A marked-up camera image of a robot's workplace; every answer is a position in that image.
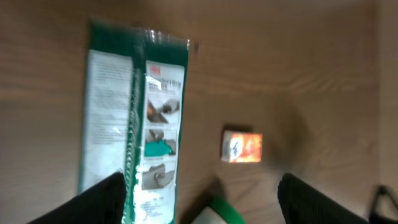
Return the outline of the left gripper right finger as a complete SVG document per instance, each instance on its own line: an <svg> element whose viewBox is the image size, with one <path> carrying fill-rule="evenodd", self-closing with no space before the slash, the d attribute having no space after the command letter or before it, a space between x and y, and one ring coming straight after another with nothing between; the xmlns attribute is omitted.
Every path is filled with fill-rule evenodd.
<svg viewBox="0 0 398 224"><path fill-rule="evenodd" d="M286 223L368 223L290 173L282 176L277 189L277 198Z"/></svg>

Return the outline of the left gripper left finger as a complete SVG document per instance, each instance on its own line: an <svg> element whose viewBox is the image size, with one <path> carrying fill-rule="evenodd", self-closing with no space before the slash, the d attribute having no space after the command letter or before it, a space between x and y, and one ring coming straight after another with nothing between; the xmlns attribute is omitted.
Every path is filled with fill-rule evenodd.
<svg viewBox="0 0 398 224"><path fill-rule="evenodd" d="M115 172L29 224L121 224L125 198L124 176Z"/></svg>

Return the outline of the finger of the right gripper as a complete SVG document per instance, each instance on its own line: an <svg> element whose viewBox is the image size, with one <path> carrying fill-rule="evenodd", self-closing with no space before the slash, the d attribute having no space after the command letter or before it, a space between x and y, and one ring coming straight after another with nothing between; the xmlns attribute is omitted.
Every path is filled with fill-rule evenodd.
<svg viewBox="0 0 398 224"><path fill-rule="evenodd" d="M390 187L377 186L368 221L370 224L397 224L397 196Z"/></svg>

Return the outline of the green lid jar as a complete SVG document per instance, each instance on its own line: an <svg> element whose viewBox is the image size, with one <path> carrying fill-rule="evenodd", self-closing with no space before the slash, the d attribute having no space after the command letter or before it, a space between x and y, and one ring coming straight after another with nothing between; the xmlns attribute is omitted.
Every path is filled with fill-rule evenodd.
<svg viewBox="0 0 398 224"><path fill-rule="evenodd" d="M246 224L246 222L225 199L215 197L191 224Z"/></svg>

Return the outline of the small orange box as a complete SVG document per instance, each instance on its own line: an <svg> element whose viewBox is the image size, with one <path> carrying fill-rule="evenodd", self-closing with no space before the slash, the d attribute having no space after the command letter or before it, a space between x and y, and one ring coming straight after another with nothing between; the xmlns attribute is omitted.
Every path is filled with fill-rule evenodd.
<svg viewBox="0 0 398 224"><path fill-rule="evenodd" d="M228 163L262 161L262 134L226 130L221 144L221 160Z"/></svg>

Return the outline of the green white glove package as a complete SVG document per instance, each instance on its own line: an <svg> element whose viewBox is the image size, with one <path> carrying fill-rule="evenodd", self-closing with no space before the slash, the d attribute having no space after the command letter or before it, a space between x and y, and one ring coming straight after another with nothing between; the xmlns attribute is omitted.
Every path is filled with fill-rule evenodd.
<svg viewBox="0 0 398 224"><path fill-rule="evenodd" d="M105 186L118 223L174 223L190 43L90 24L79 193Z"/></svg>

